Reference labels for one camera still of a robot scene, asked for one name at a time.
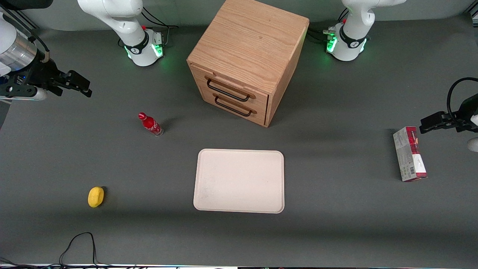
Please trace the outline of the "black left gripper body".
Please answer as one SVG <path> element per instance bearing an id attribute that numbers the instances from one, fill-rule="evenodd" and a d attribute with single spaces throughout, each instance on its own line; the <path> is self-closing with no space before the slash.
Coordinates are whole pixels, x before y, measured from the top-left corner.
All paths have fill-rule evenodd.
<path id="1" fill-rule="evenodd" d="M 456 112 L 453 112 L 454 124 L 468 124 L 470 132 L 477 133 L 478 96 L 473 95 L 465 99 Z"/>

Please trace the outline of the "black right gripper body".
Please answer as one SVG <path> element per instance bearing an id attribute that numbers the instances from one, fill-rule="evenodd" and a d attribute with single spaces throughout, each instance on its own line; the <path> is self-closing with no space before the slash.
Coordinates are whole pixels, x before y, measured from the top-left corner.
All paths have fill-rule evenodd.
<path id="1" fill-rule="evenodd" d="M 1 77 L 1 98 L 46 98 L 58 73 L 42 63 L 32 63 Z"/>

